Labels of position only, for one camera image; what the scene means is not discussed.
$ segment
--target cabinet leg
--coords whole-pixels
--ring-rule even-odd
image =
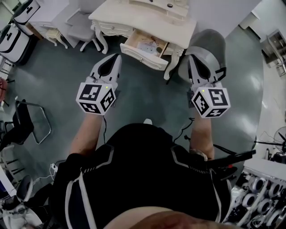
[[[62,41],[61,36],[57,37],[58,42],[60,42],[66,49],[68,48],[66,43]]]
[[[168,80],[170,79],[170,71],[172,71],[178,64],[180,57],[182,56],[184,49],[182,49],[181,47],[176,47],[172,53],[172,60],[171,63],[168,65],[168,67],[165,70],[164,73],[164,79]]]
[[[52,42],[55,46],[58,46],[57,42],[54,41],[53,39],[48,38],[48,37],[46,37],[46,39],[47,39],[49,42]]]
[[[99,40],[99,42],[103,45],[104,49],[102,50],[102,53],[106,54],[108,51],[108,45],[107,45],[107,42],[102,35],[102,32],[99,29],[96,29],[95,35],[96,35],[97,39]]]

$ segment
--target black chair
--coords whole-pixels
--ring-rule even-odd
[[[34,133],[34,125],[32,123],[27,105],[40,107],[49,125],[50,130],[48,134],[40,141],[37,140],[37,137]],[[2,138],[2,141],[0,144],[0,151],[2,151],[7,145],[11,144],[12,142],[22,145],[31,133],[33,134],[35,142],[37,144],[41,144],[50,135],[52,131],[50,122],[46,116],[46,113],[43,107],[41,107],[38,104],[26,102],[26,100],[16,101],[15,106],[16,106],[16,112],[13,115],[13,121],[4,123],[6,134]],[[10,131],[7,131],[8,124],[14,125],[14,127]]]

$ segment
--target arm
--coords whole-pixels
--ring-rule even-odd
[[[71,144],[70,154],[80,153],[88,155],[95,151],[101,128],[102,116],[86,114],[74,140]]]
[[[203,119],[200,114],[195,111],[195,121],[192,129],[190,149],[202,151],[210,160],[215,157],[215,150],[211,136],[211,121]]]

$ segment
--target desk drawer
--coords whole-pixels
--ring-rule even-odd
[[[124,37],[129,37],[133,32],[133,27],[127,25],[121,25],[116,23],[108,23],[108,22],[98,22],[100,26],[100,30],[110,36],[121,35]]]
[[[128,40],[124,44],[120,44],[120,48],[122,53],[134,57],[148,67],[164,71],[168,65],[168,61],[162,59],[161,56],[167,44],[167,42],[152,37],[147,33],[134,30]],[[147,52],[146,48],[149,50],[155,49],[155,52]]]
[[[38,25],[41,26],[41,27],[45,27],[45,28],[53,28],[53,29],[55,29],[54,25],[52,23],[50,23],[50,22],[41,21],[41,22],[39,22]]]

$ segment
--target gray floor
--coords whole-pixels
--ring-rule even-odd
[[[119,44],[122,41],[124,38],[107,38],[109,54],[121,53]],[[67,157],[71,140],[84,118],[75,101],[78,87],[93,65],[105,55],[97,52],[92,43],[81,53],[81,44],[65,50],[62,45],[54,47],[46,40],[40,41],[29,62],[11,76],[16,82],[9,85],[10,102],[18,96],[18,99],[40,104],[45,107],[53,127],[52,134],[41,145],[36,145],[29,136],[24,145],[16,145],[13,151],[14,157],[26,168],[23,174],[30,174],[34,179],[49,175],[50,163]],[[227,66],[223,86],[228,89],[232,107],[223,118],[213,119],[213,138],[215,144],[243,152],[250,150],[253,144],[263,94],[260,44],[249,31],[236,28],[227,37]],[[186,100],[188,85],[176,75],[169,85],[165,83],[163,72],[122,54],[122,71],[118,79],[121,93],[116,107],[105,116],[107,139],[122,126],[141,123],[145,118],[178,136],[180,129],[189,124],[188,117],[193,117]],[[14,113],[13,106],[6,110],[8,115],[2,114],[5,121]],[[43,134],[47,129],[39,110],[33,109],[31,113],[37,123],[36,132]],[[102,133],[99,145],[103,143]],[[177,143],[188,148],[183,136]],[[226,154],[216,151],[216,157],[223,156]]]

